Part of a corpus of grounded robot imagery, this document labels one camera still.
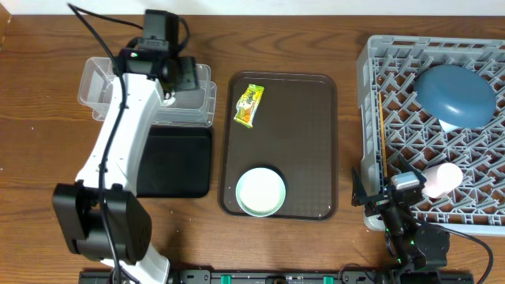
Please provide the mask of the dark blue plate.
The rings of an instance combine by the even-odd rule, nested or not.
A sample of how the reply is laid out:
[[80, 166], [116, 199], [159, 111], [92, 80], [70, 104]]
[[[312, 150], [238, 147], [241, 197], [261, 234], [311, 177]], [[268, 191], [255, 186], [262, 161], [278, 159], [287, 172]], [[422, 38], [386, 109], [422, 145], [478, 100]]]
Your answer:
[[496, 109], [496, 95], [489, 83], [456, 65], [427, 69], [417, 78], [414, 91], [429, 114], [460, 129], [487, 125]]

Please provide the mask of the wooden chopstick short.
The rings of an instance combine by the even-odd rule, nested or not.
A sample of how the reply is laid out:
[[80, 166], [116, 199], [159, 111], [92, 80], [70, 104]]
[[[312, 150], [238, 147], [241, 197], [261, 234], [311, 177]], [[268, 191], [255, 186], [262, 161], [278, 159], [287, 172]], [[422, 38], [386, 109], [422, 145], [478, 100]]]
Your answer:
[[381, 137], [381, 148], [382, 148], [382, 164], [383, 164], [383, 175], [385, 178], [388, 178], [387, 172], [387, 153], [386, 153], [386, 141], [385, 141], [385, 127], [383, 121], [383, 100], [382, 93], [378, 93], [378, 112], [380, 118], [380, 137]]

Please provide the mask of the light blue bowl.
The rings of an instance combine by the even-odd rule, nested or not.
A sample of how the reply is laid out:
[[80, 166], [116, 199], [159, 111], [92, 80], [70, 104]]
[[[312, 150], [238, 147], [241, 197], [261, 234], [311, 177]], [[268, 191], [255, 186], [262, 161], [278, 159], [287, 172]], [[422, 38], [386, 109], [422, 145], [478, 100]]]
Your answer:
[[452, 125], [452, 124], [449, 124], [445, 121], [442, 121], [442, 120], [439, 120], [439, 124], [440, 124], [440, 127], [441, 129], [445, 132], [445, 133], [450, 133], [450, 132], [453, 132], [457, 129], [459, 129], [458, 126], [456, 125]]

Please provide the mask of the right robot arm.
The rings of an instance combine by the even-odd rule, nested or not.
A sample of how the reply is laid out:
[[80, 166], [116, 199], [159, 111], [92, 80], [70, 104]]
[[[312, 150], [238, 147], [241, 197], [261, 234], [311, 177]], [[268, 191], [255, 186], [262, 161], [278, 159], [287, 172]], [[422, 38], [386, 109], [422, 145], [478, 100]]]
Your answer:
[[398, 161], [400, 174], [390, 179], [389, 185], [375, 195], [368, 195], [359, 173], [352, 170], [353, 192], [351, 204], [362, 206], [367, 217], [379, 215], [386, 230], [387, 247], [398, 263], [389, 267], [378, 283], [400, 283], [415, 274], [437, 275], [447, 265], [449, 234], [434, 226], [422, 225], [413, 217], [410, 207], [422, 199], [426, 178], [403, 157]]

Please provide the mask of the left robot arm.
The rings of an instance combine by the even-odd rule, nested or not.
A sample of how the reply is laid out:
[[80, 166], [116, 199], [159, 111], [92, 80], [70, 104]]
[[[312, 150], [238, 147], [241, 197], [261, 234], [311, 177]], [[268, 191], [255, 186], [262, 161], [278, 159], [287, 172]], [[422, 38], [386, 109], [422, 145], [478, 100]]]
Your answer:
[[111, 283], [169, 278], [169, 260], [152, 245], [152, 220], [137, 199], [137, 175], [159, 109], [199, 86], [194, 58], [181, 55], [185, 20], [149, 9], [141, 28], [118, 54], [87, 60], [80, 93], [108, 95], [110, 103], [74, 183], [57, 184], [52, 197], [68, 250], [111, 266]]

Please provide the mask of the green yellow snack wrapper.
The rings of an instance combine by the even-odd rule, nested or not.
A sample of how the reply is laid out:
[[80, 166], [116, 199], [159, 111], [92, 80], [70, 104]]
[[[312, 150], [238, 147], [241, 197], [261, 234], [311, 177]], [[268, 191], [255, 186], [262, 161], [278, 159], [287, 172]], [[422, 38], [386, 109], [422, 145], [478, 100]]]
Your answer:
[[237, 113], [234, 115], [234, 120], [247, 128], [252, 128], [263, 93], [264, 86], [249, 84], [236, 104]]

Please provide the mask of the pink white cup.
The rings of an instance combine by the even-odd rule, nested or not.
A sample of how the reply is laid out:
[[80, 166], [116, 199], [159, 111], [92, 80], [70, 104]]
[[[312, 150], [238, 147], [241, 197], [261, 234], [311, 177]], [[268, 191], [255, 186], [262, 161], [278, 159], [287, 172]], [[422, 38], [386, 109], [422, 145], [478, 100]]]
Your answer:
[[422, 192], [433, 199], [446, 196], [460, 186], [463, 179], [462, 170], [453, 163], [442, 163], [422, 171], [426, 178]]

